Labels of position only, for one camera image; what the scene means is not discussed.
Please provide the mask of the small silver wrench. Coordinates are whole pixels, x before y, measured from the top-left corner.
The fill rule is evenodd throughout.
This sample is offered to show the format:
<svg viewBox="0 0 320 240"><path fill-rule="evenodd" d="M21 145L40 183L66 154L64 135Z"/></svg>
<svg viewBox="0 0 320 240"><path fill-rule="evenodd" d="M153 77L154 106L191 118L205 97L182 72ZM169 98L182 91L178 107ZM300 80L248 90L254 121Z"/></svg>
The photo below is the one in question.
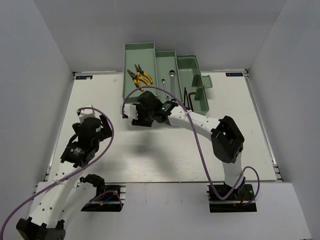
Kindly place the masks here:
<svg viewBox="0 0 320 240"><path fill-rule="evenodd" d="M162 85L163 85L163 89L165 91L164 92L165 93L165 98L166 98L166 100L169 100L170 99L170 95L167 93L166 80L162 79L161 82L162 82Z"/></svg>

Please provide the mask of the bent brown hex key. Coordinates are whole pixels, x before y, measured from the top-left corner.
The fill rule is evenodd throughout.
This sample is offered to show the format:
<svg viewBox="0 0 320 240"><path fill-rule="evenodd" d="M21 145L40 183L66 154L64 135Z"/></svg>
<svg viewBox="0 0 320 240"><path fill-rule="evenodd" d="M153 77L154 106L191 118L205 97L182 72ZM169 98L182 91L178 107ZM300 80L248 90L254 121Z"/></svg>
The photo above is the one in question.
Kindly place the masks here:
<svg viewBox="0 0 320 240"><path fill-rule="evenodd" d="M196 92L189 92L188 93L188 106L189 109L193 112L194 111L194 106L193 106L193 102L192 102L192 96L194 96L196 94Z"/></svg>

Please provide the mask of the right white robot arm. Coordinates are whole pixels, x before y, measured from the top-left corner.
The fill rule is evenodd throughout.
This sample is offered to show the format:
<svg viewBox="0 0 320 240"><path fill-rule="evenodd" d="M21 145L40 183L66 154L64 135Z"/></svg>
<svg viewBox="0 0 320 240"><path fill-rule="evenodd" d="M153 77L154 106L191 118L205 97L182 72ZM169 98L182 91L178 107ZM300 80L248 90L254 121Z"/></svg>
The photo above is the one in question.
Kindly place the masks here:
<svg viewBox="0 0 320 240"><path fill-rule="evenodd" d="M133 126L151 127L153 122L190 130L195 136L208 139L215 157L222 162L224 193L213 192L219 200L238 199L244 193L245 177L242 168L244 136L235 121L207 117L188 111L177 100L161 102L151 91L144 91L137 103L125 104L124 114L132 119Z"/></svg>

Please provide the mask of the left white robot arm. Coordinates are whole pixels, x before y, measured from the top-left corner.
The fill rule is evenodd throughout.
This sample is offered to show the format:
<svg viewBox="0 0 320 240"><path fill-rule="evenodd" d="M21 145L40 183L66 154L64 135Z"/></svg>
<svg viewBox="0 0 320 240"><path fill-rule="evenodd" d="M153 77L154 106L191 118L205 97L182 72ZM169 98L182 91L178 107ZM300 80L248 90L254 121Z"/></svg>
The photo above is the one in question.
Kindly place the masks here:
<svg viewBox="0 0 320 240"><path fill-rule="evenodd" d="M112 137L113 131L108 118L102 114L81 117L72 126L75 134L70 138L60 157L55 183L44 192L36 208L37 216L21 218L16 229L24 240L61 240L65 236L64 223L58 220L62 204L67 200L76 180L94 158L100 142Z"/></svg>

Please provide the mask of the green cantilever toolbox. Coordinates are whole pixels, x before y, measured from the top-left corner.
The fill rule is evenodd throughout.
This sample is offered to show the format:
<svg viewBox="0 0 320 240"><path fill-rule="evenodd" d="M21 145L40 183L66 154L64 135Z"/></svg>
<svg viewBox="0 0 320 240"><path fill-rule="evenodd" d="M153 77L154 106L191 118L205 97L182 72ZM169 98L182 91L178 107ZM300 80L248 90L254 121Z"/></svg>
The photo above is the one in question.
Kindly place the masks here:
<svg viewBox="0 0 320 240"><path fill-rule="evenodd" d="M122 98L128 104L133 104L138 102L137 98L143 91L150 91L161 102L165 102L172 99L169 94L146 88L142 80L135 84L129 73L137 74L139 66L151 77L151 86L171 92L171 86L174 85L174 95L188 110L201 115L210 110L206 89L212 88L213 83L210 76L202 75L196 55L178 55L174 50L160 51L153 42L124 45ZM142 87L143 91L137 90L128 96L137 87Z"/></svg>

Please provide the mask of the straight brown hex key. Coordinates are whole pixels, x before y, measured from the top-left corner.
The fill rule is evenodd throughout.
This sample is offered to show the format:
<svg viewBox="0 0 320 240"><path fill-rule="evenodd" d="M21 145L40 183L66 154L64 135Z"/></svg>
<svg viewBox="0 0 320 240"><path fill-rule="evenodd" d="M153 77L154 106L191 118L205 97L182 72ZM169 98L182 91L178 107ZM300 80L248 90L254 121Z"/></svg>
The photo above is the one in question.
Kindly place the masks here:
<svg viewBox="0 0 320 240"><path fill-rule="evenodd" d="M188 93L187 93L187 89L186 87L184 88L184 92L183 92L183 106L188 109L188 106L186 106L186 104L188 104L188 97L187 97Z"/></svg>

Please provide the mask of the large silver ratchet wrench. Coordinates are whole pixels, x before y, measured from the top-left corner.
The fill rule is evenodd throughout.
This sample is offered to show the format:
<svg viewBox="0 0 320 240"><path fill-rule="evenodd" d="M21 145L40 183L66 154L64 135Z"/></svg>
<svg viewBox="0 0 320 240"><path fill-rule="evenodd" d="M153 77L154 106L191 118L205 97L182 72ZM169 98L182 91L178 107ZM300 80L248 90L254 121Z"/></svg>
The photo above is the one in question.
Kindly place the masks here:
<svg viewBox="0 0 320 240"><path fill-rule="evenodd" d="M169 71L169 76L170 76L170 91L171 94L174 95L175 94L175 75L176 72L172 69Z"/></svg>

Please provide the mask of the yellow-handled pliers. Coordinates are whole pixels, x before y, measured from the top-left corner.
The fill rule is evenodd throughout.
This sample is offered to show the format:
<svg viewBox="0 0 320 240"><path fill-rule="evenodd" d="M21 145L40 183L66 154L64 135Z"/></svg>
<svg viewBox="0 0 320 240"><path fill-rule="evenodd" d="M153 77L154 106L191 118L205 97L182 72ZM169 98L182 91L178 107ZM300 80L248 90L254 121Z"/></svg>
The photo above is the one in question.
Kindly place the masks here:
<svg viewBox="0 0 320 240"><path fill-rule="evenodd" d="M145 83L146 85L152 85L154 81L151 76L143 71L139 64L135 64L134 66L137 72L138 80Z"/></svg>
<svg viewBox="0 0 320 240"><path fill-rule="evenodd" d="M146 86L150 86L150 83L146 79L144 79L143 77L138 76L137 74L135 74L134 72L130 71L129 69L127 70L127 72L130 75L130 77L132 78L136 88L140 88L139 90L141 92L144 91L144 88L140 86L141 82L143 82Z"/></svg>

